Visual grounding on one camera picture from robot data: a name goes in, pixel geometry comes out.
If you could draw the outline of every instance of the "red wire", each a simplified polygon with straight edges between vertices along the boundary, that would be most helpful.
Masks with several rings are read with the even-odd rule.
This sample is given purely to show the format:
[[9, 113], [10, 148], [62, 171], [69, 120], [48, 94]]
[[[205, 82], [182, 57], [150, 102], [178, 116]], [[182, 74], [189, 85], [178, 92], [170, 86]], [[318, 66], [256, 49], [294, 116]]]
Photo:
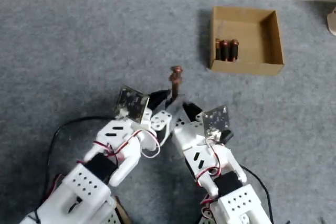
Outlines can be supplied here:
[[131, 140], [133, 137], [135, 137], [136, 135], [138, 135], [142, 130], [138, 130], [136, 132], [134, 132], [131, 137], [129, 139], [127, 139], [126, 142], [124, 142], [122, 145], [119, 146], [119, 148], [117, 149], [116, 152], [110, 153], [107, 155], [107, 157], [112, 157], [112, 156], [116, 156], [119, 152], [121, 152], [121, 150], [128, 144], [128, 141]]
[[104, 148], [110, 150], [110, 148], [109, 148], [107, 145], [105, 145], [105, 144], [103, 144], [103, 143], [100, 143], [100, 142], [98, 142], [97, 140], [94, 141], [93, 143], [94, 143], [94, 144], [98, 144], [98, 145], [100, 145], [100, 146], [102, 146], [102, 147], [104, 147]]
[[204, 204], [211, 204], [212, 202], [215, 202], [217, 200], [217, 198], [215, 199], [205, 199], [203, 201], [201, 201], [201, 205], [204, 205]]
[[198, 179], [199, 179], [203, 174], [205, 174], [206, 172], [208, 172], [208, 171], [211, 170], [211, 169], [218, 169], [218, 167], [216, 167], [216, 166], [208, 167], [208, 168], [204, 169], [203, 171], [201, 171], [199, 174], [196, 175], [196, 183], [198, 184], [198, 186], [201, 187], [200, 183], [198, 182]]
[[64, 175], [62, 173], [59, 173], [55, 176], [54, 180], [52, 181], [52, 186], [51, 186], [51, 188], [50, 188], [50, 190], [49, 190], [49, 192], [48, 192], [44, 201], [46, 201], [50, 197], [50, 195], [55, 191], [56, 186], [57, 186], [57, 181], [61, 176], [64, 176]]

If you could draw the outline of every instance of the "cardboard box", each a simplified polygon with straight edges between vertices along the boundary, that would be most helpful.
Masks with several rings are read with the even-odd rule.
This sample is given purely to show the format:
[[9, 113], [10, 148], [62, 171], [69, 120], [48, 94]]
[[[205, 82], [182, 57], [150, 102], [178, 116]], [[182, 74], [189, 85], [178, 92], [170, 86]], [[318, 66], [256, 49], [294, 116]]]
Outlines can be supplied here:
[[[238, 60], [216, 60], [215, 39], [237, 39]], [[215, 6], [210, 67], [214, 71], [276, 75], [285, 65], [275, 10]]]

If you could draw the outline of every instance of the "copper bolt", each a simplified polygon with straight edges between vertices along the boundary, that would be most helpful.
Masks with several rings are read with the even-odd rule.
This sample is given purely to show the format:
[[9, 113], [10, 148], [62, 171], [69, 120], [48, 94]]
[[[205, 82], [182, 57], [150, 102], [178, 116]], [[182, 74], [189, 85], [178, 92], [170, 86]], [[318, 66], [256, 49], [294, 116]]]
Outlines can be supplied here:
[[182, 83], [181, 73], [183, 69], [180, 66], [175, 66], [171, 70], [173, 73], [170, 75], [169, 80], [172, 82], [172, 101], [175, 101], [179, 94], [179, 85]]

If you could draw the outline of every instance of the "white robotic arm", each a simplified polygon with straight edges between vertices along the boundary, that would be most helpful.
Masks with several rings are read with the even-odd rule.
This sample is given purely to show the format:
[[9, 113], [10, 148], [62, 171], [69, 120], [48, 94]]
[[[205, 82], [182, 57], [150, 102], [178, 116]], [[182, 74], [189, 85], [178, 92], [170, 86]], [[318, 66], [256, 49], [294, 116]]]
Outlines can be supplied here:
[[271, 224], [252, 186], [243, 185], [246, 174], [225, 147], [227, 136], [232, 136], [227, 107], [197, 111], [189, 118], [191, 122], [178, 122], [172, 139], [196, 183], [208, 192], [199, 223]]
[[[126, 116], [118, 116], [98, 132], [84, 162], [78, 164], [21, 224], [122, 223], [107, 184], [118, 186], [138, 164], [141, 154], [151, 158], [159, 153], [182, 108], [182, 101], [175, 100], [167, 110], [152, 115], [147, 106], [149, 97], [146, 100], [143, 97], [129, 87], [122, 88], [118, 105], [122, 113], [126, 111]], [[165, 98], [154, 100], [154, 103], [157, 105]], [[157, 153], [148, 156], [143, 150], [156, 150]]]

